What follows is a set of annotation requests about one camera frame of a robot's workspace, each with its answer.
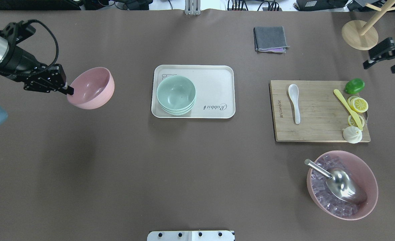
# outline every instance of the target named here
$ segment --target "light green bowl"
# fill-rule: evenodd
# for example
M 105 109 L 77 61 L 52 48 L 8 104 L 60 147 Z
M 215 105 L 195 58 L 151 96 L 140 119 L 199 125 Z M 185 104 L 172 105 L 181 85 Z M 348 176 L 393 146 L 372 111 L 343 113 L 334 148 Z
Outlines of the light green bowl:
M 196 88 L 188 78 L 173 75 L 162 80 L 157 87 L 156 96 L 165 110 L 184 111 L 196 101 Z
M 162 107 L 162 109 L 163 109 L 164 111 L 166 111 L 168 114 L 179 116 L 179 115 L 184 115 L 184 114 L 188 113 L 188 112 L 193 108 L 194 103 L 196 103 L 196 99 L 195 99 L 195 101 L 192 102 L 192 104 L 190 105 L 190 107 L 188 107 L 187 109 L 182 110 L 182 111 L 170 111 L 170 110 L 165 109 L 163 106 L 161 106 L 161 107 Z

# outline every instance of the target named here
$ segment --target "white tray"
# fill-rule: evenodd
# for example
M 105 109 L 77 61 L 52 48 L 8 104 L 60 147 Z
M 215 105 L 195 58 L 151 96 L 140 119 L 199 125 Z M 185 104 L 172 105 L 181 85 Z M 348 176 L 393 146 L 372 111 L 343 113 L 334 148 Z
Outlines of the white tray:
M 182 75 L 196 87 L 196 103 L 191 111 L 174 116 L 166 113 L 156 98 L 160 82 Z M 235 85 L 233 70 L 225 65 L 160 65 L 154 70 L 151 112 L 158 118 L 221 118 L 235 114 Z

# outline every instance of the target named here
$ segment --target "pink bowl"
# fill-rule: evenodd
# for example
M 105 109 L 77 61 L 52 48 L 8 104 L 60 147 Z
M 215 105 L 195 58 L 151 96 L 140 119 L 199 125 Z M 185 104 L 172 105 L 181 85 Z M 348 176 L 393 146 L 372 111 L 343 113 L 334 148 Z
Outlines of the pink bowl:
M 78 108 L 96 109 L 107 103 L 114 93 L 114 79 L 110 70 L 96 67 L 79 75 L 70 85 L 73 95 L 67 100 Z
M 346 151 L 326 152 L 322 154 L 320 157 L 318 157 L 316 162 L 318 163 L 327 154 L 340 157 L 343 165 L 353 174 L 354 181 L 367 193 L 367 201 L 360 204 L 358 208 L 358 212 L 355 213 L 354 215 L 351 215 L 350 217 L 339 217 L 332 214 L 318 202 L 317 197 L 315 196 L 312 190 L 312 184 L 311 184 L 312 169 L 310 168 L 306 182 L 312 200 L 314 200 L 317 206 L 320 207 L 320 209 L 324 210 L 324 212 L 343 220 L 358 220 L 369 215 L 375 208 L 376 203 L 378 201 L 378 183 L 376 182 L 375 175 L 373 175 L 373 172 L 370 169 L 370 167 L 367 166 L 367 164 L 363 160 L 361 160 L 361 158 Z

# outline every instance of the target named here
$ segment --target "folded napkin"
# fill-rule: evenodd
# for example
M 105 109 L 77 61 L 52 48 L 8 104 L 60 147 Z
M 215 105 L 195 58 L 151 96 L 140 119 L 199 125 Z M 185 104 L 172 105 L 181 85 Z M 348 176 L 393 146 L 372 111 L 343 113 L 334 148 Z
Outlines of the folded napkin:
M 254 47 L 259 52 L 285 53 L 285 49 L 289 46 L 285 40 L 283 26 L 256 26 Z

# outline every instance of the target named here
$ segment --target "cable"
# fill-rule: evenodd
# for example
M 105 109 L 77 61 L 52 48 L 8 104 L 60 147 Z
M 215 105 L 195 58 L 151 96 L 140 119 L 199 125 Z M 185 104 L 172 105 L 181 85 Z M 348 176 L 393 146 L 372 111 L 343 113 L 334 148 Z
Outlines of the cable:
M 101 4 L 101 5 L 103 5 L 104 7 L 110 7 L 110 6 L 113 6 L 113 5 L 116 3 L 116 1 L 114 1 L 114 3 L 113 3 L 112 5 L 104 5 L 104 4 L 102 4 L 99 0 L 98 0 L 98 3 Z
M 248 11 L 248 5 L 247 5 L 247 1 L 246 1 L 246 0 L 243 0 L 243 2 L 242 2 L 242 8 L 244 8 L 244 3 L 245 3 L 245 8 L 246 8 L 247 11 Z
M 260 10 L 260 7 L 261 7 L 261 5 L 263 5 L 263 3 L 267 3 L 267 7 L 268 7 L 268 8 L 270 7 L 270 2 L 269 2 L 269 1 L 263 1 L 263 2 L 260 4 L 260 6 L 258 6 L 257 11 Z
M 277 3 L 275 0 L 273 0 L 268 11 L 279 11 L 279 3 Z
M 52 36 L 53 41 L 55 42 L 55 46 L 56 46 L 56 54 L 55 54 L 54 60 L 53 60 L 52 63 L 50 63 L 44 70 L 40 70 L 40 71 L 37 71 L 37 72 L 35 72 L 35 73 L 31 73 L 31 74 L 17 74 L 17 73 L 14 73 L 14 72 L 9 73 L 9 72 L 5 72 L 5 71 L 1 71 L 1 70 L 0 70 L 0 73 L 1 73 L 1 74 L 4 74 L 4 75 L 15 75 L 15 76 L 23 76 L 23 77 L 31 77 L 31 76 L 33 76 L 33 75 L 38 75 L 38 74 L 41 74 L 41 73 L 43 73 L 44 71 L 48 70 L 48 69 L 51 68 L 51 67 L 56 63 L 56 61 L 58 60 L 58 56 L 59 56 L 59 45 L 58 45 L 58 41 L 56 40 L 55 35 L 54 35 L 54 34 L 52 33 L 52 31 L 50 31 L 50 29 L 49 29 L 44 23 L 42 23 L 41 21 L 36 20 L 36 19 L 31 19 L 31 20 L 28 20 L 28 22 L 27 22 L 26 24 L 29 25 L 29 24 L 31 24 L 31 23 L 39 23 L 39 24 L 41 24 L 41 26 L 43 26 L 43 27 L 47 30 L 47 32 L 49 32 L 50 36 Z
M 115 6 L 116 8 L 118 8 L 118 9 L 120 9 L 120 10 L 128 10 L 128 9 L 125 9 L 126 3 L 123 4 L 122 8 L 119 8 L 119 7 L 117 6 L 116 3 L 118 3 L 118 2 L 115 2 L 115 3 L 114 3 L 114 6 Z
M 229 3 L 230 3 L 230 0 L 227 1 L 227 11 L 229 10 Z M 232 11 L 234 11 L 233 6 L 234 6 L 234 3 L 233 3 L 233 0 L 232 0 L 232 8 L 231 8 Z

